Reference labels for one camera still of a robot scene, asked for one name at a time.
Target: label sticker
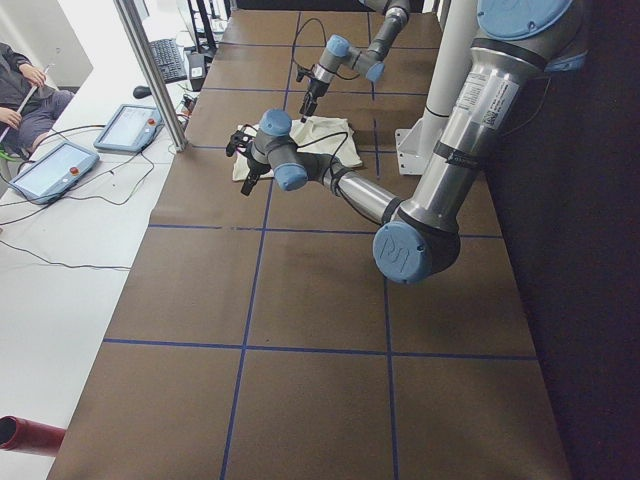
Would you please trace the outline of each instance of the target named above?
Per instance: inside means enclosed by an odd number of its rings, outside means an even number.
[[[517,93],[518,84],[505,78],[470,73],[456,107],[466,110],[471,121],[497,130]]]
[[[464,82],[456,107],[463,110],[473,111],[474,107],[480,99],[480,94],[484,90],[484,86],[487,84],[487,75],[480,73],[470,73],[467,80]]]

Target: black wall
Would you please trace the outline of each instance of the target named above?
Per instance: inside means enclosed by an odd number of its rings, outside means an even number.
[[[585,69],[552,80],[487,171],[576,480],[640,479],[636,5],[593,2]]]

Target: gray pants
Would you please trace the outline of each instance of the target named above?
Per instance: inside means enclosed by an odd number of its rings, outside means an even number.
[[[5,142],[14,148],[31,148],[40,135],[51,130],[72,98],[73,93],[67,90],[54,92],[36,110],[22,117],[20,130],[9,129]]]

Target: white cloth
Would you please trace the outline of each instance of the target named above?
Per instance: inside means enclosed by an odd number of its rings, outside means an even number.
[[[294,120],[290,135],[298,145],[304,145],[336,132],[346,132],[348,134],[347,140],[344,142],[344,145],[340,147],[340,150],[338,150],[336,157],[340,159],[340,162],[345,167],[354,168],[362,166],[362,160],[360,160],[360,156],[358,152],[356,152],[356,144],[353,142],[353,130],[349,128],[349,123],[344,118],[309,117],[306,123],[302,123],[300,120]],[[333,154],[343,140],[344,135],[336,135],[309,145],[308,147],[301,148],[298,151]],[[249,167],[247,166],[247,158],[237,153],[236,163],[233,165],[233,181],[242,182],[247,178],[248,174]],[[273,177],[273,171],[262,176],[262,178],[268,177]]]

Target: ur logo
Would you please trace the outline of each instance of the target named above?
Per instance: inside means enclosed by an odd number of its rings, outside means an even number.
[[[398,272],[402,272],[409,259],[409,249],[388,236],[382,244],[380,258],[392,263]]]

